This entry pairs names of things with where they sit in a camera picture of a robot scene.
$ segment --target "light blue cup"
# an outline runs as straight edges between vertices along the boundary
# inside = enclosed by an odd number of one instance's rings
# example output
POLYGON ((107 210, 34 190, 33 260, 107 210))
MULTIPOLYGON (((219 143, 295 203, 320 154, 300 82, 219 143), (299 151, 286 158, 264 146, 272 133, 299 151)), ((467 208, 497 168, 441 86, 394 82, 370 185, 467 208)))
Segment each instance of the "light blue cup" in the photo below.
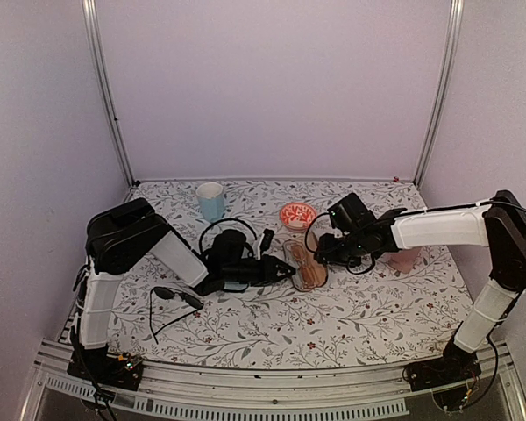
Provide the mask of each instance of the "light blue cup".
POLYGON ((206 182, 196 190, 203 218, 216 222, 224 216, 224 186, 217 182, 206 182))

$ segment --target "orange bowl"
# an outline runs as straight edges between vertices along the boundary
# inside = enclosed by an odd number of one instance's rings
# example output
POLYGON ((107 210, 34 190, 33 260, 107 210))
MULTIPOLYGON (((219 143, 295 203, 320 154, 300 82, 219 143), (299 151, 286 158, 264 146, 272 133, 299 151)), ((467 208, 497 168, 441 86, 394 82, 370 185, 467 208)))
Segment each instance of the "orange bowl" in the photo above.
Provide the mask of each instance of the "orange bowl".
POLYGON ((309 204, 289 203, 281 209, 281 222, 291 231, 304 232, 316 219, 316 210, 309 204))

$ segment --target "table surface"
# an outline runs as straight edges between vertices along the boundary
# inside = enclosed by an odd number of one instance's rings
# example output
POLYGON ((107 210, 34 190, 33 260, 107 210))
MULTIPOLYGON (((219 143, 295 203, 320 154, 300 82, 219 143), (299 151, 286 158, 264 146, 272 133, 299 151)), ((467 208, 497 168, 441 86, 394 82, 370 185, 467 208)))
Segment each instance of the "table surface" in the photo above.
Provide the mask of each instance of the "table surface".
MULTIPOLYGON (((379 216, 394 207, 421 208, 415 186, 379 182, 224 181, 226 217, 249 222, 257 233, 275 230, 269 253, 284 258, 281 243, 296 238, 282 226, 280 208, 309 203, 318 212, 351 192, 379 216)), ((198 210, 200 182, 145 182, 133 198, 144 197, 190 244, 208 226, 198 210)), ((206 236, 205 246, 227 227, 206 236)), ((365 275, 330 270, 325 286, 299 292, 290 280, 243 294, 203 298, 195 315, 158 334, 148 326, 148 296, 157 285, 186 289, 171 270, 147 255, 130 271, 117 293, 110 321, 113 352, 142 353, 162 360, 212 367, 323 368, 364 366, 439 355, 472 307, 471 297, 445 246, 424 247, 408 275, 383 257, 365 275)), ((178 300, 154 298, 154 329, 189 311, 178 300)))

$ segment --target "white wall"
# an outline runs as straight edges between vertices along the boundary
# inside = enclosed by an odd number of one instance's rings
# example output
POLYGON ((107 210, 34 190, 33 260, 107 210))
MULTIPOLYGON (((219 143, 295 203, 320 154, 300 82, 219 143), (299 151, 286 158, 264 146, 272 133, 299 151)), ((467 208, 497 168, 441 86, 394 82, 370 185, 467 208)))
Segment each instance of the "white wall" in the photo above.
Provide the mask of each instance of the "white wall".
POLYGON ((0 421, 67 315, 85 226, 124 195, 81 2, 0 0, 0 421))
POLYGON ((449 0, 103 0, 135 175, 411 179, 449 0))
MULTIPOLYGON (((526 1, 466 2, 456 66, 423 193, 429 205, 512 190, 526 206, 526 1)), ((454 250, 470 290, 487 251, 454 250)), ((526 391, 526 294, 502 327, 526 391)))

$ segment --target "vine pattern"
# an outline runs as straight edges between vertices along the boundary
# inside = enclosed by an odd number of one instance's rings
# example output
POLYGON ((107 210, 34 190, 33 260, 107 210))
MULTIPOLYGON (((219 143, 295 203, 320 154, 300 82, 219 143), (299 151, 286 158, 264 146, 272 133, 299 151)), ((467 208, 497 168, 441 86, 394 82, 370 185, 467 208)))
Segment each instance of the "vine pattern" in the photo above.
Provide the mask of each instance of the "vine pattern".
MULTIPOLYGON (((280 208, 305 202, 325 211, 351 192, 379 216, 394 207, 424 206, 407 183, 224 181, 226 217, 249 222, 256 232, 275 230, 269 253, 283 257, 281 243, 297 238, 282 226, 280 208)), ((196 248, 208 226, 198 210, 199 182, 145 182, 134 198, 146 198, 196 248)), ((316 224, 325 229, 326 218, 316 224)), ((206 236, 206 247, 222 229, 206 236)), ((156 285, 187 289, 151 255, 129 272, 117 293, 110 321, 110 350, 142 353, 150 360, 212 367, 349 367, 439 355, 471 309, 464 281, 444 246, 424 247, 405 275, 382 256, 365 275, 330 270, 327 284, 310 293, 290 280, 243 294, 219 291, 203 297, 204 309, 169 326, 156 345, 148 326, 149 292, 156 285)), ((179 299, 153 298, 153 325, 186 314, 179 299)))

